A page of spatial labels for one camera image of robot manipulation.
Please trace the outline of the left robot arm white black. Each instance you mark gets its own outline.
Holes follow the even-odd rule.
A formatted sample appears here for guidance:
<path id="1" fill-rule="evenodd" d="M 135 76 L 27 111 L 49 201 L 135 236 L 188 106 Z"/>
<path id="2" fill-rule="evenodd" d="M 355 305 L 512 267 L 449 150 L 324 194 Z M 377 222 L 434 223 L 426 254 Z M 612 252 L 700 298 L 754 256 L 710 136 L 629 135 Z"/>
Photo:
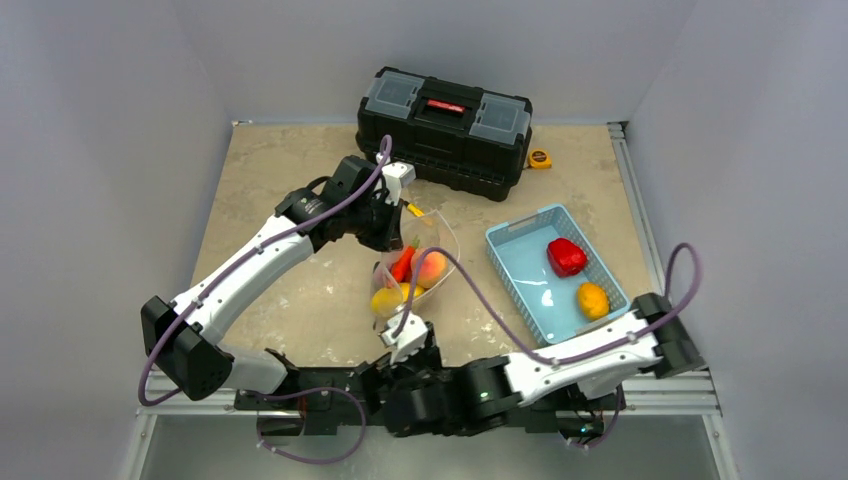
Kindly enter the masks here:
<path id="1" fill-rule="evenodd" d="M 377 252 L 401 245 L 401 192 L 413 166 L 384 153 L 372 163 L 341 160 L 330 176 L 287 194 L 262 228 L 212 274 L 166 301 L 150 298 L 140 310 L 145 367 L 157 367 L 193 401 L 220 388 L 259 392 L 272 408 L 297 399 L 293 367 L 281 354 L 226 351 L 226 332 L 277 279 L 346 234 Z"/>

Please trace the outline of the light blue plastic basket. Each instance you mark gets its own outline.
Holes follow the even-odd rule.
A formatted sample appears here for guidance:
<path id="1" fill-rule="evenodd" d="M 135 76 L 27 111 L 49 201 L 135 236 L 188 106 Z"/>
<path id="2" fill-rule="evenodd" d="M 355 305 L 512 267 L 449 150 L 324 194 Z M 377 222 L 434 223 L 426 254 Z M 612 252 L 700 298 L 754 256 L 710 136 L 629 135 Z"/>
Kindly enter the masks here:
<path id="1" fill-rule="evenodd" d="M 558 277 L 547 258 L 548 244 L 564 238 L 588 257 L 578 274 Z M 586 282 L 601 287 L 610 312 L 603 319 L 625 314 L 631 301 L 601 257 L 562 204 L 551 204 L 485 232 L 487 255 L 509 296 L 536 341 L 552 345 L 586 329 L 590 320 L 578 306 L 578 287 Z"/>

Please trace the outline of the red bell pepper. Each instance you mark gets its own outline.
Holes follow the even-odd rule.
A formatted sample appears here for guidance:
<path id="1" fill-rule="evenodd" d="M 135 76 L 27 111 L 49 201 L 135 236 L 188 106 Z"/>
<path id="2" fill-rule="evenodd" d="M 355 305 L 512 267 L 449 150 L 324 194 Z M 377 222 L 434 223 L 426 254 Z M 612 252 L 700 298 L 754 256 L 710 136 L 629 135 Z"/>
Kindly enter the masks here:
<path id="1" fill-rule="evenodd" d="M 572 277 L 581 273 L 588 264 L 586 253 L 567 238 L 557 238 L 546 248 L 548 262 L 559 278 Z"/>

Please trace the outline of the yellow mango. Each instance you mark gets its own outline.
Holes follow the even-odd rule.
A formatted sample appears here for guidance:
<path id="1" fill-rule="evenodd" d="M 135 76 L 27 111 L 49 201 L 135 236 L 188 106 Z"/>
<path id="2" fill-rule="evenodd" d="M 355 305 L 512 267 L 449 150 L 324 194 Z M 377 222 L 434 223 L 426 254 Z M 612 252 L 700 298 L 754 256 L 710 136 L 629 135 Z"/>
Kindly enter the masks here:
<path id="1" fill-rule="evenodd" d="M 381 318 L 394 316 L 410 295 L 410 284 L 401 283 L 396 288 L 384 287 L 377 290 L 370 301 L 372 312 Z"/>

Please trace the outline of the yellow orange lemon fruit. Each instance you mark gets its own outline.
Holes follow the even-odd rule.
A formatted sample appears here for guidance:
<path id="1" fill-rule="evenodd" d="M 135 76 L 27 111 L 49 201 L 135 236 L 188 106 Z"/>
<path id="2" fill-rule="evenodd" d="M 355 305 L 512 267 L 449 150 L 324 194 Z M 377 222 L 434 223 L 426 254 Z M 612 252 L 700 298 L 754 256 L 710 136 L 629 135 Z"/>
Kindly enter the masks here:
<path id="1" fill-rule="evenodd" d="M 576 291 L 577 304 L 584 317 L 594 322 L 610 312 L 610 301 L 605 290 L 592 282 L 582 283 Z"/>

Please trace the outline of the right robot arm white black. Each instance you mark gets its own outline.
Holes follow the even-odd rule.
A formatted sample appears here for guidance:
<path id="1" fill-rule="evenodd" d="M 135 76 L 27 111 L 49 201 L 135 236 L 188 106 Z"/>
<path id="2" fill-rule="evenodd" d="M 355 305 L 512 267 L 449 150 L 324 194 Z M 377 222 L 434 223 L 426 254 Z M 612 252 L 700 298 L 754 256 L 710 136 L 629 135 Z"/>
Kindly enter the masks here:
<path id="1" fill-rule="evenodd" d="M 615 394 L 628 378 L 658 379 L 704 366 L 678 317 L 680 306 L 656 293 L 636 297 L 623 316 L 559 344 L 444 367 L 431 326 L 413 337 L 416 351 L 390 352 L 354 371 L 370 413 L 396 437 L 472 436 L 507 425 L 512 412 L 553 397 L 576 407 Z"/>

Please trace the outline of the clear zip top bag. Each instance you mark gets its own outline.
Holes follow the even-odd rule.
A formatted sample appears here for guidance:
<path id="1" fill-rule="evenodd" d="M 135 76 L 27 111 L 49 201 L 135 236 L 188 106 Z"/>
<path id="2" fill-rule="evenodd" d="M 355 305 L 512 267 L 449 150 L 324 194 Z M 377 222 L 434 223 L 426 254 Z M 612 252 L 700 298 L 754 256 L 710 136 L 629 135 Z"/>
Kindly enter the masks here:
<path id="1" fill-rule="evenodd" d="M 460 254 L 460 246 L 458 238 L 450 226 L 449 222 L 437 210 L 423 211 L 424 216 L 415 217 L 405 209 L 404 217 L 400 223 L 400 232 L 403 239 L 403 247 L 408 245 L 414 237 L 418 237 L 420 243 L 414 256 L 412 257 L 411 275 L 408 282 L 410 284 L 410 295 L 408 299 L 412 300 L 412 307 L 421 306 L 429 298 L 433 297 L 437 289 L 445 283 L 447 277 L 454 271 L 455 266 L 448 260 L 448 270 L 441 281 L 430 289 L 425 289 L 416 284 L 418 270 L 423 264 L 424 257 L 432 252 L 440 252 L 447 256 L 449 254 L 458 257 Z M 391 277 L 390 268 L 401 254 L 400 250 L 384 253 L 379 260 L 374 264 L 371 273 L 370 284 L 370 301 L 373 294 L 384 287 L 396 288 L 399 284 Z M 373 328 L 377 328 L 389 318 L 381 318 L 376 316 L 372 310 Z"/>

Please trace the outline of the small yellow screwdriver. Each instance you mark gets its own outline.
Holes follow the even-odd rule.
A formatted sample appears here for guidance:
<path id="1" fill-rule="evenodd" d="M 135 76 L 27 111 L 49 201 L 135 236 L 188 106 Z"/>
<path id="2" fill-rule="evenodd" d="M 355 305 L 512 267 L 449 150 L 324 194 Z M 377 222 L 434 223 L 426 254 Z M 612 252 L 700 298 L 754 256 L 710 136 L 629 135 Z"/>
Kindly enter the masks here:
<path id="1" fill-rule="evenodd" d="M 405 205 L 405 209 L 415 217 L 424 216 L 424 213 L 418 207 L 416 207 L 415 205 L 413 205 L 411 203 L 407 203 Z"/>

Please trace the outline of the yellow tape measure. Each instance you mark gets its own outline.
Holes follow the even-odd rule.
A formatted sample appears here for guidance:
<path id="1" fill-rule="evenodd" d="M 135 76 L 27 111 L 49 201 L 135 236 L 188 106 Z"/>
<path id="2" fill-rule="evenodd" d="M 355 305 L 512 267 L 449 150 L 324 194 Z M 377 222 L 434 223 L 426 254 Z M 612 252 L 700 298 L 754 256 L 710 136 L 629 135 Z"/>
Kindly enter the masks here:
<path id="1" fill-rule="evenodd" d="M 552 159 L 549 153 L 543 149 L 533 149 L 527 155 L 528 169 L 550 169 Z"/>

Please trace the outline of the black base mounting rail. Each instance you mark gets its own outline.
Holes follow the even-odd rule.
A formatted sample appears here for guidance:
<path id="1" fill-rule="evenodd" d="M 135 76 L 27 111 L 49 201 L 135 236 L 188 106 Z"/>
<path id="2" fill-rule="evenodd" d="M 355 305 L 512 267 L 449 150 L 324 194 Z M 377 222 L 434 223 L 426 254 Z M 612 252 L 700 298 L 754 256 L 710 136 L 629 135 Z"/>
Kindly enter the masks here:
<path id="1" fill-rule="evenodd" d="M 621 387 L 598 399 L 588 399 L 575 385 L 556 389 L 529 406 L 519 406 L 516 394 L 496 371 L 448 368 L 452 371 L 451 397 L 460 408 L 461 433 L 457 437 L 514 427 L 528 433 L 559 433 L 571 440 L 596 440 L 609 429 L 614 414 L 626 408 Z M 237 393 L 234 407 L 261 414 L 296 412 L 286 426 L 262 423 L 262 432 L 272 436 L 334 435 L 341 426 L 385 428 L 368 418 L 357 368 L 306 367 L 284 381 L 275 399 L 242 391 Z"/>

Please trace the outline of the black plastic toolbox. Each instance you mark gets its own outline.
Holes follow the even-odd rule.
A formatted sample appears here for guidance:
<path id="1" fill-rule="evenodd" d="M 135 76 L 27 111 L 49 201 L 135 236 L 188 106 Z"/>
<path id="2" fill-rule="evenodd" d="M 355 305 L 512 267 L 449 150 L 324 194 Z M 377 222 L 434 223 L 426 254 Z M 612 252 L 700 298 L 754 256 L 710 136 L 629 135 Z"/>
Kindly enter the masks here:
<path id="1" fill-rule="evenodd" d="M 417 178 L 502 202 L 522 175 L 532 113 L 526 97 L 384 67 L 360 101 L 355 141 L 373 159 L 390 135 L 393 159 Z"/>

